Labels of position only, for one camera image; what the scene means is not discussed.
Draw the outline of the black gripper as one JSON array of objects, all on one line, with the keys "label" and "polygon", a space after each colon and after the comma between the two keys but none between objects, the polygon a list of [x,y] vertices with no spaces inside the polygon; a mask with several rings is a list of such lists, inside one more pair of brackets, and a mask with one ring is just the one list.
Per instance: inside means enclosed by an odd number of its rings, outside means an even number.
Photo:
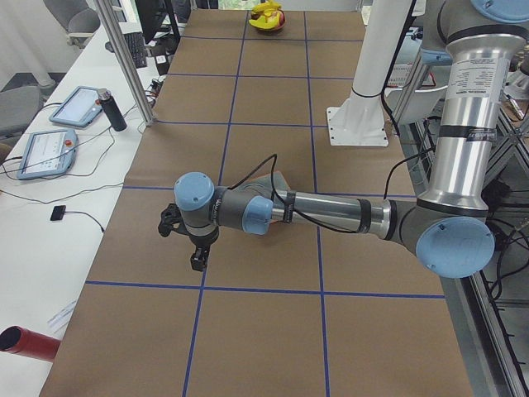
[{"label": "black gripper", "polygon": [[205,271],[207,269],[207,249],[218,239],[219,228],[215,227],[204,236],[189,234],[189,239],[195,245],[196,250],[190,257],[190,264],[195,271]]}]

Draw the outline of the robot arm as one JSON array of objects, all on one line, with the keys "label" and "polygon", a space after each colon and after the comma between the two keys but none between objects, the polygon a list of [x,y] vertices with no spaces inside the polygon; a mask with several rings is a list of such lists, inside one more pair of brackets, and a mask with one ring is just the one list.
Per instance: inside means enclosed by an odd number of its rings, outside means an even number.
[{"label": "robot arm", "polygon": [[275,176],[247,175],[230,187],[203,173],[181,176],[159,233],[189,237],[191,266],[204,270],[221,227],[263,235],[272,222],[309,222],[346,234],[371,233],[406,247],[428,270],[464,278],[494,251],[482,200],[484,176],[508,67],[528,38],[525,1],[429,1],[422,50],[451,60],[441,126],[427,189],[415,202],[372,203],[277,190]]}]

